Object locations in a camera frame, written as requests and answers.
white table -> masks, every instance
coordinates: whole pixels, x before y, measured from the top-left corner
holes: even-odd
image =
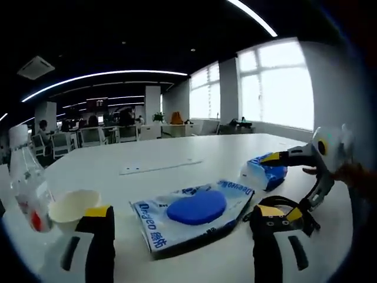
[[[75,189],[94,189],[101,193],[103,203],[114,206],[115,282],[253,282],[254,243],[247,223],[239,223],[230,235],[210,245],[174,258],[153,261],[128,201],[221,178],[237,180],[241,167],[252,157],[301,144],[300,141],[269,134],[197,136],[110,144],[74,150],[47,168],[46,176],[55,196]],[[119,175],[120,169],[129,160],[148,164],[149,160],[169,159],[175,162],[183,158],[204,159],[204,162]],[[290,167],[286,180],[271,194],[299,201],[314,183],[315,177],[303,173],[300,167]],[[260,192],[253,198],[252,205],[264,196],[266,194]],[[327,278],[340,265],[351,244],[352,212],[346,186],[336,182],[325,201],[312,214],[322,226],[311,239],[315,248],[323,254],[326,267],[322,272]],[[31,241],[30,233],[28,229],[15,240],[21,251],[27,241]],[[32,249],[37,252],[43,247],[43,244],[34,245],[29,248],[29,253]]]

black ceiling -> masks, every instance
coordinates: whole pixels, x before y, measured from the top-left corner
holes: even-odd
[[[299,37],[338,43],[335,29],[310,2],[302,0],[242,0],[277,32],[278,38]],[[81,75],[116,70],[164,70],[192,74],[235,52],[273,38],[244,12],[221,1],[61,1],[5,4],[2,21],[3,53],[0,81],[0,127],[13,126],[33,116],[42,100],[58,106],[84,101],[93,92],[87,85],[120,81],[179,83],[186,77],[161,74],[104,75],[52,88],[30,99],[28,95]],[[17,71],[39,55],[55,70],[29,80]],[[126,96],[144,84],[108,85],[94,93]],[[166,90],[168,84],[162,84]]]

plastic package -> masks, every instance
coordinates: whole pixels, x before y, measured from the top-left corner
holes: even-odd
[[[211,218],[207,223],[195,225],[180,223],[167,215],[170,205],[182,198],[195,198],[199,192],[217,191],[226,200],[225,210],[218,218]],[[254,190],[238,183],[219,180],[217,183],[189,187],[154,199],[130,203],[140,223],[141,232],[151,253],[157,253],[167,248],[202,236],[213,235],[222,229],[233,229],[237,220],[254,195]]]
[[[246,162],[240,174],[243,183],[270,192],[284,181],[288,172],[286,166],[271,167],[260,164],[260,161],[270,154],[272,153],[255,157]]]
[[[54,198],[48,189],[44,169],[28,147],[27,125],[11,128],[9,140],[11,186],[18,205],[33,230],[48,232],[52,229],[48,205]]]

bright window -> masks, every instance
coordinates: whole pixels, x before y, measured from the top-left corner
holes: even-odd
[[[164,110],[164,108],[163,108],[163,95],[160,94],[160,112],[161,113],[164,112],[163,110]]]
[[[297,40],[242,51],[238,66],[246,120],[313,130],[312,82]]]
[[[190,118],[220,118],[220,72],[217,62],[191,76]]]

bottle cap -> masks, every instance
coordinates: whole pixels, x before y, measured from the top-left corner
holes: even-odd
[[[28,142],[28,126],[18,125],[9,130],[9,144],[11,148],[15,148]]]

